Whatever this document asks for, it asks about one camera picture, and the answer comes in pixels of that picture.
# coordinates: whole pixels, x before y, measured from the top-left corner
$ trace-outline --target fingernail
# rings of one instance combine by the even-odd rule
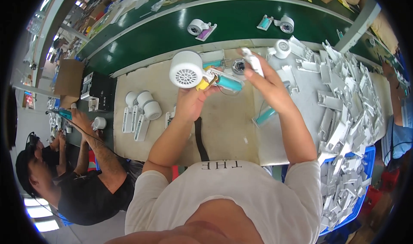
[[[244,75],[245,75],[245,77],[251,77],[252,76],[252,71],[251,70],[249,70],[249,69],[247,69],[247,70],[245,70],[244,71]]]

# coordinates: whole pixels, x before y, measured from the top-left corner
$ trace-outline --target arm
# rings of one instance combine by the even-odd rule
[[[58,176],[66,172],[66,138],[63,134],[59,135],[59,165],[56,170]]]
[[[106,145],[101,142],[96,133],[93,132],[86,113],[76,108],[72,108],[71,112],[72,125],[81,132],[82,137],[85,138],[95,153],[100,169],[102,170],[102,173],[98,175],[99,179],[112,194],[115,193],[125,181],[127,176],[126,171],[116,159],[115,154],[110,151]]]
[[[194,121],[201,114],[206,98],[217,91],[219,88],[216,86],[204,91],[197,91],[195,88],[178,90],[175,117],[152,146],[142,173],[156,170],[162,173],[169,183],[172,181],[172,166],[176,164],[186,145]]]
[[[403,119],[401,116],[401,102],[399,99],[399,91],[397,89],[397,87],[399,86],[399,80],[397,80],[395,68],[384,61],[381,57],[380,59],[382,60],[383,75],[390,83],[390,99],[391,107],[393,108],[393,117],[395,119],[395,124],[398,126],[403,126]]]
[[[87,172],[89,168],[89,144],[85,138],[82,137],[82,141],[80,143],[80,151],[78,157],[78,163],[75,168],[75,172],[77,174],[82,174]]]
[[[257,54],[255,56],[260,60],[265,78],[249,68],[245,69],[244,75],[261,92],[267,103],[278,112],[288,161],[293,165],[317,159],[316,146],[311,134],[280,76],[263,57]]]
[[[56,151],[60,145],[60,135],[62,134],[61,130],[57,133],[56,137],[54,138],[53,142],[50,144],[50,149],[52,151]]]

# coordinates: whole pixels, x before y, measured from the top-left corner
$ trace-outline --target black cap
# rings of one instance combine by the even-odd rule
[[[22,185],[24,191],[26,191],[31,197],[40,197],[36,190],[29,181],[28,163],[30,160],[35,159],[34,150],[27,148],[18,154],[16,159],[16,174],[20,185]]]

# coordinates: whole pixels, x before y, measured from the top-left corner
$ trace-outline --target white t-shirt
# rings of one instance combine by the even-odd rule
[[[172,230],[213,199],[242,207],[265,244],[315,243],[322,210],[320,164],[293,165],[285,184],[247,161],[199,162],[169,185],[161,173],[146,171],[137,178],[125,234]]]

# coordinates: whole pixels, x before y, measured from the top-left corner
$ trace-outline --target purple component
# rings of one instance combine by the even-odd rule
[[[199,39],[204,39],[204,37],[209,33],[209,31],[211,31],[212,29],[206,29],[206,30],[203,30],[202,31],[202,33],[200,33],[199,35],[198,35],[198,38]]]

